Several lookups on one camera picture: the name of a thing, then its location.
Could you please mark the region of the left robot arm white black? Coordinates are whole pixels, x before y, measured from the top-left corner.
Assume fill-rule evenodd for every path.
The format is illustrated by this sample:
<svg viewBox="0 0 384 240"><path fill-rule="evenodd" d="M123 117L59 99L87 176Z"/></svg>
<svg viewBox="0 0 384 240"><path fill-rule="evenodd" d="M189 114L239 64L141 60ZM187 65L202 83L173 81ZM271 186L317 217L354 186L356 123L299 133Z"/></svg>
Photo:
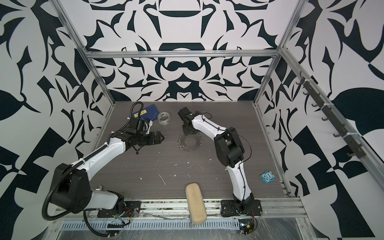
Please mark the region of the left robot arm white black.
<svg viewBox="0 0 384 240"><path fill-rule="evenodd" d="M92 190L90 181L109 162L129 149L139 152L144 146L161 144L165 137L161 132L152 132L149 119L131 118L108 140L86 157L68 165L56 167L50 191L43 203L42 215L46 220L62 217L50 216L48 205L65 210L64 214L77 214L93 209L114 210L120 213L124 197L113 191Z"/></svg>

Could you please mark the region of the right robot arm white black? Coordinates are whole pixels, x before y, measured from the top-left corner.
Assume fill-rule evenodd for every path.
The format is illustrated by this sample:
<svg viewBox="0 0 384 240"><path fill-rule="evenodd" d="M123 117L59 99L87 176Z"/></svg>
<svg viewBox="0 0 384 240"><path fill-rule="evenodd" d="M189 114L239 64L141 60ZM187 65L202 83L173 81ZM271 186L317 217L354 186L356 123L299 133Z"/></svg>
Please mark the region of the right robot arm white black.
<svg viewBox="0 0 384 240"><path fill-rule="evenodd" d="M235 128L225 128L212 122L207 113L191 112L184 107L179 110L178 115L183 121L185 135L203 133L213 140L217 158L229 172L237 212L244 214L254 203L254 195L245 175L245 148L241 136Z"/></svg>

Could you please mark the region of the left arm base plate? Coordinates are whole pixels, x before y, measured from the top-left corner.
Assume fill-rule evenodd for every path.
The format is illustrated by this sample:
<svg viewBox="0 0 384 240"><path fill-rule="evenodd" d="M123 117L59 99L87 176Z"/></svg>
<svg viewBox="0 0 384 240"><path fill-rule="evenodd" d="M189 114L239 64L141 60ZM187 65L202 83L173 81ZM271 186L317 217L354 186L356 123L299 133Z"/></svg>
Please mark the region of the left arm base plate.
<svg viewBox="0 0 384 240"><path fill-rule="evenodd" d="M111 210L100 209L97 214L97 217L114 218L119 215L121 218L130 218L140 213L141 203L141 201L124 201L124 203L120 201Z"/></svg>

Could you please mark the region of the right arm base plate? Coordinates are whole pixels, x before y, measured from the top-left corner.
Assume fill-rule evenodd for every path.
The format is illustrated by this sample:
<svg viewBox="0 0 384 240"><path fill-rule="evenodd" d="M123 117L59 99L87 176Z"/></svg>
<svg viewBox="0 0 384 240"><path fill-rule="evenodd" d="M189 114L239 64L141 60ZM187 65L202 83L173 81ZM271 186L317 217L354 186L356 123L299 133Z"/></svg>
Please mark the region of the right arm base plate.
<svg viewBox="0 0 384 240"><path fill-rule="evenodd" d="M237 200L221 200L221 216L224 218L234 216L261 216L262 206L259 200L254 200L251 197L245 201Z"/></svg>

